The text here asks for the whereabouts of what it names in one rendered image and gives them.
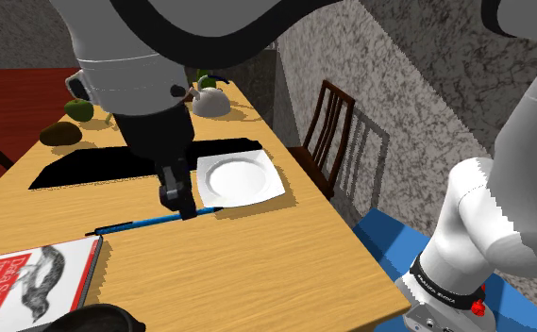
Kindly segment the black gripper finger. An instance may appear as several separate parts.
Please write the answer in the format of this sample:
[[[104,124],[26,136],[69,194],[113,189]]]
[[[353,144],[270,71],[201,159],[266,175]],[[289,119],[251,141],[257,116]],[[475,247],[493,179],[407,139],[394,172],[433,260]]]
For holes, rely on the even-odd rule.
[[[170,210],[179,210],[179,195],[176,190],[176,176],[174,174],[177,160],[165,160],[158,165],[159,199]]]
[[[176,161],[176,190],[179,196],[179,212],[183,220],[197,216],[190,169],[186,158]]]

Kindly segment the blue pen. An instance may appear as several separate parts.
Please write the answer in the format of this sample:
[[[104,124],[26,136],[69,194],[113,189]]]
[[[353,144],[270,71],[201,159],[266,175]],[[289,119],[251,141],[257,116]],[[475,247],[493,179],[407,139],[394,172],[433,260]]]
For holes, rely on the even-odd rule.
[[[86,236],[105,235],[105,234],[111,234],[111,233],[129,230],[129,229],[154,225],[154,224],[163,224],[167,222],[183,221],[183,220],[184,220],[184,217],[178,213],[178,214],[166,215],[162,217],[146,219],[146,220],[141,220],[141,221],[111,224],[111,225],[106,225],[102,227],[97,227],[93,231],[86,233]]]

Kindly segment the white square plate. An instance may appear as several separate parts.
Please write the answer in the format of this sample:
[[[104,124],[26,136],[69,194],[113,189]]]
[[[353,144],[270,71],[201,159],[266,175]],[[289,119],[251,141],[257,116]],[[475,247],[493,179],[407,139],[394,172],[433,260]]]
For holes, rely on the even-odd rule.
[[[238,208],[285,193],[263,149],[197,159],[197,188],[205,208]]]

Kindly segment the white kettle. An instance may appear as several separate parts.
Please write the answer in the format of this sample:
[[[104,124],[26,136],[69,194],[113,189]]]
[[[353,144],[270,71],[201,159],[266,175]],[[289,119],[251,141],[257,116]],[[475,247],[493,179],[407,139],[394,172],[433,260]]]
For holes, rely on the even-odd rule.
[[[227,96],[216,88],[201,88],[201,84],[207,79],[220,80],[226,84],[228,80],[217,75],[203,75],[198,79],[197,87],[190,88],[189,94],[193,97],[193,113],[204,118],[215,118],[227,115],[230,112],[230,102]]]

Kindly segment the green round object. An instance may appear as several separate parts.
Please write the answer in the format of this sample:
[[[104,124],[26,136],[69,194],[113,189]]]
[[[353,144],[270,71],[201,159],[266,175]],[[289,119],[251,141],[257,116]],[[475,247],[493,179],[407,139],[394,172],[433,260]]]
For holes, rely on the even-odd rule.
[[[212,73],[210,72],[210,70],[198,69],[196,71],[195,81],[198,82],[202,76],[205,76],[206,78],[200,84],[200,89],[216,87],[216,80],[211,77]]]

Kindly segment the green apple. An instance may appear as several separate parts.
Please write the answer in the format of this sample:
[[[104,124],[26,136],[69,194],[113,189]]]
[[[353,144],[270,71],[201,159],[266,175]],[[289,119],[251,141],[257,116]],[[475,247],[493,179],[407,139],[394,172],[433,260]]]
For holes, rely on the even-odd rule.
[[[82,99],[74,99],[64,105],[65,113],[78,122],[88,122],[94,115],[93,105]]]

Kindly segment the light wooden table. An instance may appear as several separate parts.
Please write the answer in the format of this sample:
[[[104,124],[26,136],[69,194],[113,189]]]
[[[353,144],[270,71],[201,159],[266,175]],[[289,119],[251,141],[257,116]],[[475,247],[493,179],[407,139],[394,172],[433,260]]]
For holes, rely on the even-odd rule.
[[[88,303],[147,332],[372,332],[409,302],[234,84],[223,118],[193,118],[200,140],[259,141],[285,192],[261,204],[107,235]],[[160,216],[158,180],[31,191],[55,159],[34,145],[0,178],[0,254]]]

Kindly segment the brown kiwi fruit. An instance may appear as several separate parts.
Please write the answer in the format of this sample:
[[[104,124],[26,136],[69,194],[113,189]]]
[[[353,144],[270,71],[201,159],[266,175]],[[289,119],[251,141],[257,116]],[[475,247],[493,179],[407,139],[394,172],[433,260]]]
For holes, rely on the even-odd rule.
[[[79,127],[70,122],[57,122],[43,129],[39,141],[47,146],[73,145],[82,140]]]

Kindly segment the black bowl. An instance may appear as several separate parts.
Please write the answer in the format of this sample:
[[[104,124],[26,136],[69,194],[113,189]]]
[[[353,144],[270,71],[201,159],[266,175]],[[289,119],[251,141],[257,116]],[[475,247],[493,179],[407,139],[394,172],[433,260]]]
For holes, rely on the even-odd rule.
[[[94,304],[71,311],[42,332],[145,332],[146,325],[121,307]]]

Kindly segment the brown wooden chair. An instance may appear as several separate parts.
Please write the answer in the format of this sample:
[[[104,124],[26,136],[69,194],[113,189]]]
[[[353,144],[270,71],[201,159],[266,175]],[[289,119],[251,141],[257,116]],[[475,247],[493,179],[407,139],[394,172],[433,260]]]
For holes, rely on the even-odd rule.
[[[324,79],[308,133],[303,144],[301,146],[288,147],[289,153],[328,200],[334,196],[334,187],[344,161],[355,103],[356,100],[353,97]],[[330,174],[328,177],[325,177],[323,169],[337,130],[337,124],[340,120],[343,105],[346,105],[346,112],[344,115],[341,141]],[[313,152],[311,152],[309,150],[311,137],[316,129],[322,110],[325,111],[324,124],[319,133]]]

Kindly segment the red and white book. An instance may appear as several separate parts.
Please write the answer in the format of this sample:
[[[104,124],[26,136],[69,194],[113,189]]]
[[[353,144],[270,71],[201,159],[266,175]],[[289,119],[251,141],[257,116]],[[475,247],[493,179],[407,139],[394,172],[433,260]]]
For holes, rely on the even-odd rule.
[[[42,332],[84,306],[103,238],[0,255],[0,332]]]

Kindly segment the blue robot stand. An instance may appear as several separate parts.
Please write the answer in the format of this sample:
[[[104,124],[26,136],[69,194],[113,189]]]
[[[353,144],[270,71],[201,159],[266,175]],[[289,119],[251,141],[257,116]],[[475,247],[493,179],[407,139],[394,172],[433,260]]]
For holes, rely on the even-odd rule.
[[[396,280],[408,271],[429,237],[373,208],[353,228],[380,267]],[[537,307],[496,274],[486,281],[486,304],[496,332],[537,332]]]

